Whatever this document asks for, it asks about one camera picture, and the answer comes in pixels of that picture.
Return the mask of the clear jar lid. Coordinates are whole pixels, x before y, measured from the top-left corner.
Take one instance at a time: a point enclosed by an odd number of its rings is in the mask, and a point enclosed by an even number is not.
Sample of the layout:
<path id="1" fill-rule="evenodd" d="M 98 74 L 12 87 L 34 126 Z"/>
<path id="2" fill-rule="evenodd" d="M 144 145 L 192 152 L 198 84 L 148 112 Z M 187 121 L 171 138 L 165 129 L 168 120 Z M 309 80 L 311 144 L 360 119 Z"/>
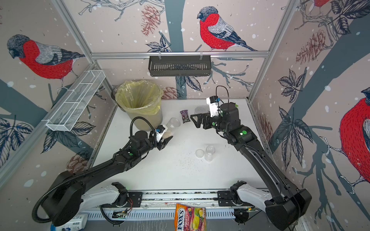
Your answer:
<path id="1" fill-rule="evenodd" d="M 202 149 L 197 149 L 197 150 L 195 151 L 195 156 L 196 156 L 197 158 L 203 158 L 203 157 L 204 157 L 204 155 L 205 155 L 205 153 L 204 153 L 204 151 L 203 151 Z"/>

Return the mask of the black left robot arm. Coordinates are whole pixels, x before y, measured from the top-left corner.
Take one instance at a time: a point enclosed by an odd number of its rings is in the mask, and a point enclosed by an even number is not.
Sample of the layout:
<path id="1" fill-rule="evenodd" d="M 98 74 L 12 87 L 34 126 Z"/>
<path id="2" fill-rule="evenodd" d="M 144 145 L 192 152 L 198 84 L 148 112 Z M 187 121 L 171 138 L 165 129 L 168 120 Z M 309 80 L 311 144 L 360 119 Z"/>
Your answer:
<path id="1" fill-rule="evenodd" d="M 61 226 L 78 214 L 85 202 L 83 195 L 101 182 L 132 169 L 148 153 L 166 147 L 170 138 L 164 139 L 168 126 L 150 127 L 146 131 L 131 132 L 125 146 L 113 154 L 108 161 L 79 173 L 64 171 L 60 173 L 49 190 L 36 202 L 31 216 L 36 223 L 52 222 Z"/>

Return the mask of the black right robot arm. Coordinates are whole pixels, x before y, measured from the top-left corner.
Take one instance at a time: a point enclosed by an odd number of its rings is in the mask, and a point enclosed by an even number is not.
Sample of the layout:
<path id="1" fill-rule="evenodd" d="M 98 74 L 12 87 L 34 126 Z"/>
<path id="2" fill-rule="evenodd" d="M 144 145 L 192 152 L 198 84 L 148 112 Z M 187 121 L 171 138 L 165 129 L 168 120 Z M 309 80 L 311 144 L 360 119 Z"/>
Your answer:
<path id="1" fill-rule="evenodd" d="M 257 136 L 242 125 L 239 115 L 211 116 L 209 113 L 191 115 L 197 128 L 213 128 L 239 151 L 256 170 L 268 191 L 250 186 L 245 181 L 233 184 L 228 200 L 236 206 L 251 204 L 265 212 L 272 224 L 284 231 L 304 215 L 312 200 L 307 189 L 299 189 L 278 169 L 266 154 Z"/>

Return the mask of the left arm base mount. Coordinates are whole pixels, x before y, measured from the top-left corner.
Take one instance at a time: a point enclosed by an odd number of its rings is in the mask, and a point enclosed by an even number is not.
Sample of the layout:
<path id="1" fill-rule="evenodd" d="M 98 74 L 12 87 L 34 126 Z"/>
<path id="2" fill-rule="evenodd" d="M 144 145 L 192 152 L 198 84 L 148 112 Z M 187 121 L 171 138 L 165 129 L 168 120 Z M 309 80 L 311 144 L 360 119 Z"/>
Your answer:
<path id="1" fill-rule="evenodd" d="M 143 192 L 129 191 L 119 182 L 112 183 L 107 190 L 117 196 L 103 203 L 103 208 L 139 208 L 142 204 Z"/>

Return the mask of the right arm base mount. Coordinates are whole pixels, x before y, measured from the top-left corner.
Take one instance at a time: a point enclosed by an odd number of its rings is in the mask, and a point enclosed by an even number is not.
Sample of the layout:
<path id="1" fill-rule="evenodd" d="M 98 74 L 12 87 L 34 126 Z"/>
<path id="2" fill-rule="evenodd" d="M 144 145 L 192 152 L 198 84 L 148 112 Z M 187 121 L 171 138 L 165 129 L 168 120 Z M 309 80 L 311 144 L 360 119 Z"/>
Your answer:
<path id="1" fill-rule="evenodd" d="M 230 189 L 224 191 L 217 191 L 216 197 L 220 207 L 246 207 L 256 208 L 253 204 L 255 195 L 250 191 L 250 185 L 245 181 L 238 181 L 233 184 Z"/>

